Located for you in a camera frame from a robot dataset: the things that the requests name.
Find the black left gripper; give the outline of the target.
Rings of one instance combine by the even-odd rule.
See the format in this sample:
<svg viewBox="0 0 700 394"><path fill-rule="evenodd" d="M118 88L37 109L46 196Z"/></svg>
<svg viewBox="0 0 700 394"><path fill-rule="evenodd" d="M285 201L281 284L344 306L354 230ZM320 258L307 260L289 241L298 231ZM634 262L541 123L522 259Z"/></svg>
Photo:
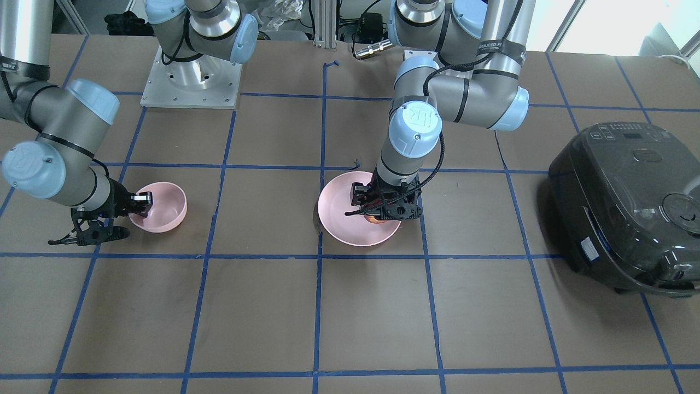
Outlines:
<svg viewBox="0 0 700 394"><path fill-rule="evenodd" d="M363 215L383 221L418 219L422 216L417 203L421 192L417 178L395 186L374 174L366 185L353 182L351 205L359 209L345 212L345 216Z"/></svg>

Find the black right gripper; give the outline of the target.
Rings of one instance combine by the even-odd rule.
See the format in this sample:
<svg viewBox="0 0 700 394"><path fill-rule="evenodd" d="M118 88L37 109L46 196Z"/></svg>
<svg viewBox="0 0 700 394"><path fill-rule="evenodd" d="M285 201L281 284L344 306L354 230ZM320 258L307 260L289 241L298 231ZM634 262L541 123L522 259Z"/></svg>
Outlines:
<svg viewBox="0 0 700 394"><path fill-rule="evenodd" d="M107 200L92 211L71 209L73 230L59 240L48 240L49 245L100 245L103 242L127 239L129 229L115 226L113 219L129 214L147 217L153 206L153 193L130 193L120 183L111 183Z"/></svg>

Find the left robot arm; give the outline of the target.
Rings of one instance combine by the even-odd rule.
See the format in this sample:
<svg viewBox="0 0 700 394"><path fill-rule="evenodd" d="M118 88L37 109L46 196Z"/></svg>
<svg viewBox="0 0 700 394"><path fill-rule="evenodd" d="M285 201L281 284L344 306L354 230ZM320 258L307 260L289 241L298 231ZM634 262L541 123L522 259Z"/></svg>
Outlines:
<svg viewBox="0 0 700 394"><path fill-rule="evenodd" d="M388 38L430 51L400 65L393 83L388 135L370 182L353 183L349 216L415 219L423 182L418 170L445 122L513 131L528 110L518 84L527 57L533 1L394 1Z"/></svg>

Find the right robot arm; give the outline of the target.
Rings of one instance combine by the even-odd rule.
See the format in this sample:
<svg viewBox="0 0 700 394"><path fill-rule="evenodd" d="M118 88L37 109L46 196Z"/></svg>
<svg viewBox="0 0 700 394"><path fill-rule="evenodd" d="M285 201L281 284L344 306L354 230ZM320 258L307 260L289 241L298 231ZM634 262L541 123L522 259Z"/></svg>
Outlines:
<svg viewBox="0 0 700 394"><path fill-rule="evenodd" d="M91 164L120 102L83 78L62 88L49 82L51 1L2 2L2 119L38 133L2 159L2 173L15 189L70 207L73 229L51 245L100 245L127 239L116 217L147 216L150 192L133 194Z"/></svg>

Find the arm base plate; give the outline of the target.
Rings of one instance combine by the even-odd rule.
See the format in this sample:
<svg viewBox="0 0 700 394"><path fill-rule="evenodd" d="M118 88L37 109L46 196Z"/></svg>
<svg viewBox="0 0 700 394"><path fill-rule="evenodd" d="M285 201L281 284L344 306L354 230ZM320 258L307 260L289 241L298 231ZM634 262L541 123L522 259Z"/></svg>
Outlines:
<svg viewBox="0 0 700 394"><path fill-rule="evenodd" d="M437 53L434 51L423 51L423 50L405 50L404 51L404 60L417 57L417 56L423 56L423 57L429 57L431 60L434 60L436 57Z"/></svg>
<svg viewBox="0 0 700 394"><path fill-rule="evenodd" d="M140 104L173 109L236 109L241 64L204 55L164 65L158 48Z"/></svg>

